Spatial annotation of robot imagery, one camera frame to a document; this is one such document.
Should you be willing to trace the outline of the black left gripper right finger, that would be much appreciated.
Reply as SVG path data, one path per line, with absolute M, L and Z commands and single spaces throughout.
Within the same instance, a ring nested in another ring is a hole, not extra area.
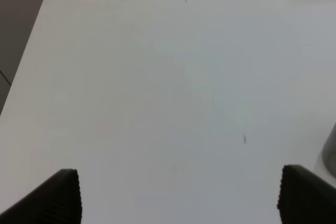
M 303 166 L 285 165 L 277 208 L 282 223 L 335 223 L 335 188 Z

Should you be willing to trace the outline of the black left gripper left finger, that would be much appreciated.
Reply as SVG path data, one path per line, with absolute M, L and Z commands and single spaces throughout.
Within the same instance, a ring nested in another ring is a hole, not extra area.
M 61 169 L 1 213 L 1 223 L 81 223 L 82 202 L 76 169 Z

